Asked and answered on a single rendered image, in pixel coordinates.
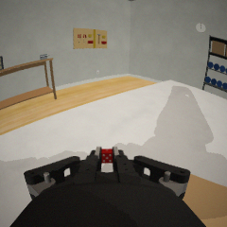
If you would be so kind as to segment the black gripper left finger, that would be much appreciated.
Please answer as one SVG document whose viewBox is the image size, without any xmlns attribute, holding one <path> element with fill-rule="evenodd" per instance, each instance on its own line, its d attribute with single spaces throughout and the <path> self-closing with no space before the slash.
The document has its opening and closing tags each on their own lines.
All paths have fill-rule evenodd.
<svg viewBox="0 0 227 227">
<path fill-rule="evenodd" d="M 101 172 L 101 147 L 92 150 L 86 160 L 71 156 L 58 162 L 30 169 L 24 173 L 31 199 L 36 198 L 44 189 L 74 177 L 73 184 L 95 183 L 97 166 Z M 91 155 L 92 154 L 92 155 Z M 70 167 L 70 174 L 64 177 L 64 170 Z"/>
</svg>

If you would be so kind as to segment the red die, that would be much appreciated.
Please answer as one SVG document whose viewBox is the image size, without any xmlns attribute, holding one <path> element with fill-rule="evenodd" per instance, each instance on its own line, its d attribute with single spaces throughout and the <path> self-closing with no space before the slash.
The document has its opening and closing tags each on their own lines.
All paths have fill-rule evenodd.
<svg viewBox="0 0 227 227">
<path fill-rule="evenodd" d="M 110 164 L 113 162 L 113 150 L 111 148 L 103 148 L 101 151 L 101 163 Z"/>
</svg>

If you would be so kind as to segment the tan flat mat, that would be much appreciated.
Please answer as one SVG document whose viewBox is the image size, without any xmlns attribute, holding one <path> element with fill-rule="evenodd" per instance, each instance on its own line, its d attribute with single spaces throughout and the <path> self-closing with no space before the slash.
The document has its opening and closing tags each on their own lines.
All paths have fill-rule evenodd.
<svg viewBox="0 0 227 227">
<path fill-rule="evenodd" d="M 190 174 L 183 201 L 206 227 L 227 227 L 227 187 Z"/>
</svg>

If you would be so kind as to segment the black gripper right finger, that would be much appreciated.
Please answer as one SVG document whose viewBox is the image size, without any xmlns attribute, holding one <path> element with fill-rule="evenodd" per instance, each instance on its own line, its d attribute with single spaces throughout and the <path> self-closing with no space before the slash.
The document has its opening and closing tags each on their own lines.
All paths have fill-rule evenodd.
<svg viewBox="0 0 227 227">
<path fill-rule="evenodd" d="M 149 169 L 149 175 L 144 173 L 145 168 Z M 119 183 L 140 184 L 140 177 L 142 177 L 172 189 L 181 199 L 184 197 L 190 177 L 188 169 L 162 163 L 145 156 L 135 156 L 133 160 L 130 160 L 127 155 L 124 155 L 123 150 L 117 147 L 113 147 L 113 171 L 117 171 Z"/>
</svg>

